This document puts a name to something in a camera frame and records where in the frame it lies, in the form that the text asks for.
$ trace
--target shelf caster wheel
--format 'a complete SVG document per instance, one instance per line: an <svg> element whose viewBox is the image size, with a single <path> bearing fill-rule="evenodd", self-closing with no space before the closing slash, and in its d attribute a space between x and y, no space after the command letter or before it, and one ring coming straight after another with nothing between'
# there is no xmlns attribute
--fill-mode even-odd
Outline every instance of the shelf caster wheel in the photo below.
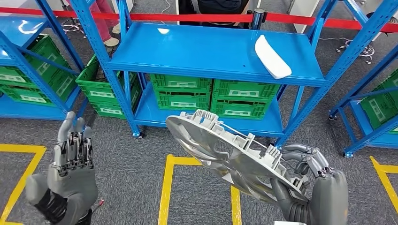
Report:
<svg viewBox="0 0 398 225"><path fill-rule="evenodd" d="M354 154L343 152L343 156L344 156L345 158L352 158L352 157L354 157Z"/></svg>
<svg viewBox="0 0 398 225"><path fill-rule="evenodd" d="M329 116L329 121L335 121L337 120L337 116Z"/></svg>
<svg viewBox="0 0 398 225"><path fill-rule="evenodd" d="M139 134L138 133L134 133L133 136L135 138L138 138L138 139L146 137L146 135L144 133L142 133L142 132L140 132Z"/></svg>

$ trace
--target robot wrist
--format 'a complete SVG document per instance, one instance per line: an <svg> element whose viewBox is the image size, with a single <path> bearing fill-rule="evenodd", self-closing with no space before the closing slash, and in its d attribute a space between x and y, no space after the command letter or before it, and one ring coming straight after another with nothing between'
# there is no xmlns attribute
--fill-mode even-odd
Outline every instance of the robot wrist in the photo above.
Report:
<svg viewBox="0 0 398 225"><path fill-rule="evenodd" d="M92 210L89 209L87 211L87 214L80 218L80 220L77 222L76 225L90 225L91 223L91 216L92 216Z"/></svg>
<svg viewBox="0 0 398 225"><path fill-rule="evenodd" d="M68 200L47 189L39 203L34 205L51 224L59 223L65 216Z"/></svg>

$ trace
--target white shoe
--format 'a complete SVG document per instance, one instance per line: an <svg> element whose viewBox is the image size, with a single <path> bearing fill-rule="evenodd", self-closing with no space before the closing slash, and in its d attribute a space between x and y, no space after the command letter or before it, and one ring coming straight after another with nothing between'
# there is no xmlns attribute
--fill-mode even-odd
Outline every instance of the white shoe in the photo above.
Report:
<svg viewBox="0 0 398 225"><path fill-rule="evenodd" d="M120 23L118 23L116 26L112 28L112 33L114 34L120 34Z"/></svg>
<svg viewBox="0 0 398 225"><path fill-rule="evenodd" d="M109 40L104 41L104 45L106 45L108 47L114 47L118 44L119 44L119 40L114 37L111 37Z"/></svg>

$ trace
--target white plastic part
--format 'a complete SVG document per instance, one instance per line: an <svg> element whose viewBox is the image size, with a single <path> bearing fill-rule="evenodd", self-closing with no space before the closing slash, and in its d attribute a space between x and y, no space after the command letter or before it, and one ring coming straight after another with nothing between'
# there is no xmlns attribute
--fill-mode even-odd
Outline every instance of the white plastic part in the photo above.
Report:
<svg viewBox="0 0 398 225"><path fill-rule="evenodd" d="M275 79L291 75L289 65L269 45L264 35L257 39L254 49L262 64Z"/></svg>
<svg viewBox="0 0 398 225"><path fill-rule="evenodd" d="M260 144L251 133L238 133L219 121L216 114L200 109L194 114L181 112L180 116L168 116L166 126L186 152L243 193L276 203L272 186L267 182L275 178L295 198L307 201L303 185L306 176L291 177L281 164L282 153L277 148Z"/></svg>

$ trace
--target red barrier tape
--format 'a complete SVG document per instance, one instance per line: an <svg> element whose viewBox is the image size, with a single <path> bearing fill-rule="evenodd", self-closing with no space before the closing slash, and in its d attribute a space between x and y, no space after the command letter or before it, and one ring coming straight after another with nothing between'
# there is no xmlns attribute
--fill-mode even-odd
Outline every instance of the red barrier tape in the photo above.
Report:
<svg viewBox="0 0 398 225"><path fill-rule="evenodd" d="M16 13L29 15L42 15L41 10L29 8L7 8L0 7L0 13ZM53 11L54 15L60 17L76 18L75 12L71 11ZM119 19L119 14L114 13L92 13L94 18L100 19ZM192 21L192 22L241 22L249 23L252 21L252 15L206 15L206 14L192 14L192 15L171 15L171 14L130 14L132 20L138 21ZM314 17L287 15L279 13L268 13L267 21L281 22L281 23L298 23L304 25L312 25ZM333 19L330 18L325 22L324 27L360 30L362 26L355 20ZM382 28L383 32L398 32L398 24L388 23Z"/></svg>

